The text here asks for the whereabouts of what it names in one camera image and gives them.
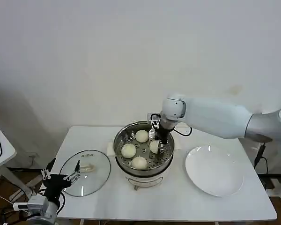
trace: glass pot lid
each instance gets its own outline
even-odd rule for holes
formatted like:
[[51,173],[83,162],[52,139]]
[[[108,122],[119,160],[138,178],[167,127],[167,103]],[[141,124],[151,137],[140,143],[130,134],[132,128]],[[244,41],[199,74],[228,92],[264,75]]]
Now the glass pot lid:
[[107,155],[97,150],[85,150],[70,157],[62,166],[60,174],[72,174],[80,160],[80,178],[64,192],[71,196],[82,197],[99,190],[111,172]]

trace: power outlet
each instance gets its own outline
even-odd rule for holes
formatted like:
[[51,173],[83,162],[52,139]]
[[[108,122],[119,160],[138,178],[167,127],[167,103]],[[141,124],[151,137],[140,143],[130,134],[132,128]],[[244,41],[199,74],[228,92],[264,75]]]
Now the power outlet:
[[39,155],[36,152],[34,152],[34,151],[27,151],[26,155],[28,157],[31,157],[31,158],[38,158],[39,157]]

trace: white plate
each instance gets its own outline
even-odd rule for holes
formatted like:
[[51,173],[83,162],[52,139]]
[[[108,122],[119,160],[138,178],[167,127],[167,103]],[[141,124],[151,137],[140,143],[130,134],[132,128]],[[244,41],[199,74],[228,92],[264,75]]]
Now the white plate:
[[192,149],[185,168],[193,183],[208,194],[224,197],[235,194],[244,176],[230,151],[205,145]]

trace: white desk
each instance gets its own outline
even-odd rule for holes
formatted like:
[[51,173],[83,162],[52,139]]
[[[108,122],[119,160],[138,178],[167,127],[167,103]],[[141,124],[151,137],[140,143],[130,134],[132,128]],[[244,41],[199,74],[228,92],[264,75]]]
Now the white desk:
[[[71,127],[56,156],[53,173],[59,173],[64,162],[82,150],[107,151],[120,127]],[[188,128],[180,131],[187,133]],[[238,140],[224,140],[197,130],[190,137],[173,132],[181,150],[174,153],[169,175],[155,187],[135,191],[111,157],[111,174],[97,192],[85,197],[66,194],[66,205],[59,218],[101,220],[157,221],[254,221],[277,218],[257,174]],[[211,144],[235,149],[242,165],[244,185],[230,197],[215,197],[198,189],[184,171],[187,151]]]
[[9,169],[7,169],[4,164],[11,160],[13,157],[16,156],[16,151],[8,139],[4,136],[4,134],[0,130],[0,143],[2,146],[2,155],[0,157],[0,175],[3,175],[6,179],[8,179],[11,183],[17,185],[23,191],[25,191],[28,197],[31,196],[31,190],[20,180],[18,179]]

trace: white wall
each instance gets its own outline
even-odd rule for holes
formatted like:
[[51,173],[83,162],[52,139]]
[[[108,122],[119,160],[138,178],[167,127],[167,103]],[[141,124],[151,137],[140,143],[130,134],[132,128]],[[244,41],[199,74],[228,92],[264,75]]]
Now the white wall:
[[70,126],[144,120],[172,91],[280,108],[281,0],[0,0],[0,126],[39,164]]

